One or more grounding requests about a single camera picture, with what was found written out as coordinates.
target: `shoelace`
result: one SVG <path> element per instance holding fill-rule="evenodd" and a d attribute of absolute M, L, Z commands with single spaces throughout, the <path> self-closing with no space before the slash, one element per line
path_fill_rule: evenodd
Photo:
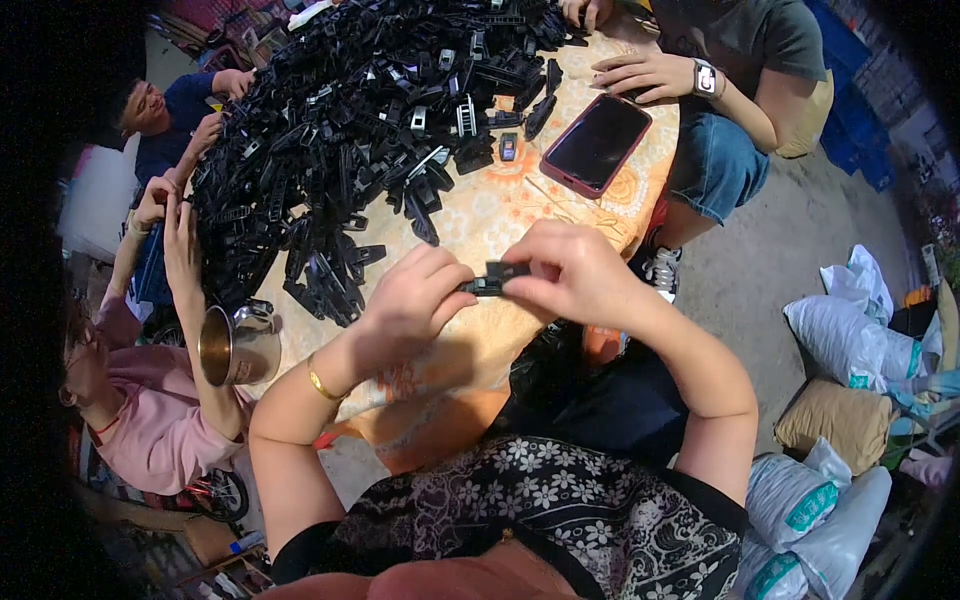
<path fill-rule="evenodd" d="M 647 277 L 653 279 L 654 289 L 672 292 L 674 281 L 677 280 L 677 258 L 679 250 L 657 248 L 653 258 L 647 260 L 643 266 Z"/>

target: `blue shirt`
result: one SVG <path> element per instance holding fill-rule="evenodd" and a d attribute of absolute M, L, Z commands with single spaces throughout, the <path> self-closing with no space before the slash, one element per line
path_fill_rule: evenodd
<path fill-rule="evenodd" d="M 140 185 L 146 185 L 151 177 L 162 176 L 167 169 L 180 162 L 190 143 L 190 133 L 197 129 L 205 116 L 213 112 L 213 108 L 206 103 L 206 97 L 213 93 L 215 75 L 183 75 L 163 93 L 170 113 L 170 129 L 140 138 L 134 167 Z"/>

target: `hand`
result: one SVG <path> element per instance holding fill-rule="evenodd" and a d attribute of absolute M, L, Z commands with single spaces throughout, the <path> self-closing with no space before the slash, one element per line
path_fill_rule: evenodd
<path fill-rule="evenodd" d="M 355 347 L 359 374 L 371 376 L 426 348 L 460 309 L 477 303 L 473 294 L 456 291 L 473 278 L 473 270 L 443 248 L 420 244 L 401 258 L 347 330 L 361 340 Z"/>
<path fill-rule="evenodd" d="M 580 10 L 587 7 L 584 15 L 584 29 L 593 33 L 597 27 L 603 27 L 613 14 L 613 0 L 560 0 L 564 18 L 574 27 L 580 27 Z"/>
<path fill-rule="evenodd" d="M 660 51 L 625 54 L 594 64 L 591 67 L 594 71 L 603 72 L 593 76 L 592 87 L 622 94 L 638 87 L 655 86 L 636 97 L 638 104 L 679 98 L 693 91 L 695 64 L 693 59 Z"/>
<path fill-rule="evenodd" d="M 163 177 L 150 178 L 143 191 L 140 206 L 133 212 L 132 225 L 139 231 L 149 231 L 154 223 L 163 218 L 163 206 L 168 198 L 176 198 L 177 185 Z"/>
<path fill-rule="evenodd" d="M 206 149 L 220 137 L 220 131 L 224 128 L 225 114 L 225 112 L 214 112 L 201 119 L 200 125 L 197 126 L 190 140 L 190 148 L 197 156 L 206 152 Z"/>
<path fill-rule="evenodd" d="M 508 297 L 580 324 L 625 329 L 630 315 L 666 304 L 593 228 L 539 220 L 502 260 L 530 263 L 533 273 L 507 281 Z"/>
<path fill-rule="evenodd" d="M 227 78 L 225 81 L 227 91 L 230 96 L 230 100 L 236 100 L 237 98 L 243 98 L 247 94 L 247 88 L 250 87 L 250 84 L 253 83 L 254 72 L 247 71 L 238 71 L 237 69 L 227 69 L 221 71 L 224 77 Z"/>
<path fill-rule="evenodd" d="M 200 289 L 200 244 L 197 242 L 197 215 L 188 202 L 167 205 L 163 228 L 163 262 L 167 283 L 174 296 L 174 305 L 189 302 L 196 309 L 199 298 L 200 318 L 203 318 L 203 292 Z M 181 305 L 177 306 L 180 319 Z"/>

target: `floral patterned top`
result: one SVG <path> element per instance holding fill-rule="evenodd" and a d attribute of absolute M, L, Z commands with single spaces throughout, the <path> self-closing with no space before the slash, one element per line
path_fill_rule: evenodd
<path fill-rule="evenodd" d="M 722 598 L 746 522 L 742 507 L 677 471 L 507 437 L 377 482 L 342 522 L 290 540 L 273 575 L 278 583 L 374 576 L 405 562 L 479 556 L 510 528 L 583 598 Z"/>

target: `gray t-shirt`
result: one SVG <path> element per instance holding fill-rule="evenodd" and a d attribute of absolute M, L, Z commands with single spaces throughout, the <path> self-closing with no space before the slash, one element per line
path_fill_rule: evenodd
<path fill-rule="evenodd" d="M 764 68 L 827 80 L 820 26 L 803 0 L 650 0 L 663 52 L 709 61 L 748 98 Z"/>

